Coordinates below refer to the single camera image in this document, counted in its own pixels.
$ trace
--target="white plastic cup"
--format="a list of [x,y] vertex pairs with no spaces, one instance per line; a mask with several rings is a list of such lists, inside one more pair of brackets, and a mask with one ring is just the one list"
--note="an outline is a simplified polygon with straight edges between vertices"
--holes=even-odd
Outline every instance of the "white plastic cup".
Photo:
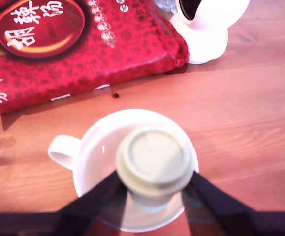
[[145,126],[129,133],[119,145],[116,170],[134,203],[147,212],[158,212],[189,183],[193,160],[177,129]]

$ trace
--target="red circular label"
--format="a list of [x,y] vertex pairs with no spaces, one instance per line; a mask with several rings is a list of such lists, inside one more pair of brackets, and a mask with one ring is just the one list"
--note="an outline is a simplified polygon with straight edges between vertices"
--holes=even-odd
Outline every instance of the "red circular label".
[[0,14],[0,43],[19,56],[49,57],[71,47],[84,24],[72,0],[22,0]]

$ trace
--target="table surface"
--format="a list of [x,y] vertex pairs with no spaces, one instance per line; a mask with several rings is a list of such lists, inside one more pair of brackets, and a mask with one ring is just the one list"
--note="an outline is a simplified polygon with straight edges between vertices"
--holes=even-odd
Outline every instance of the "table surface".
[[[229,29],[224,55],[207,64],[0,116],[0,212],[53,211],[76,199],[72,172],[47,156],[51,140],[81,138],[105,115],[128,108],[178,123],[201,174],[220,189],[256,210],[285,210],[285,0],[251,0]],[[182,214],[137,235],[144,234],[190,231]]]

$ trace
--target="cup lid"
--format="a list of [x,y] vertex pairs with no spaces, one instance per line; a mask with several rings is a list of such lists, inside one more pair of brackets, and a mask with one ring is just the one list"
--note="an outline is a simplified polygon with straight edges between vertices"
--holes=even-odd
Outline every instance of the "cup lid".
[[117,172],[133,192],[159,196],[178,192],[193,173],[185,138],[171,126],[145,126],[129,133],[116,158]]

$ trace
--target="white ceramic object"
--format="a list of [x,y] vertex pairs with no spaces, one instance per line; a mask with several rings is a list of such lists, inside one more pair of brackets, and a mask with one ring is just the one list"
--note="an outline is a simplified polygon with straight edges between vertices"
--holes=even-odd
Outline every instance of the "white ceramic object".
[[[143,126],[169,126],[183,137],[193,157],[193,170],[199,171],[194,147],[186,133],[171,119],[159,113],[129,109],[112,113],[96,122],[81,140],[57,136],[48,148],[48,154],[58,164],[73,171],[77,195],[87,193],[116,169],[116,153],[121,141],[133,130]],[[172,222],[184,211],[181,194],[176,193],[165,209],[146,212],[127,197],[122,231],[145,232]]]
[[178,12],[170,22],[184,38],[190,53],[190,64],[203,64],[220,57],[226,50],[227,28],[245,12],[249,0],[202,0],[195,17],[185,17],[180,0]]

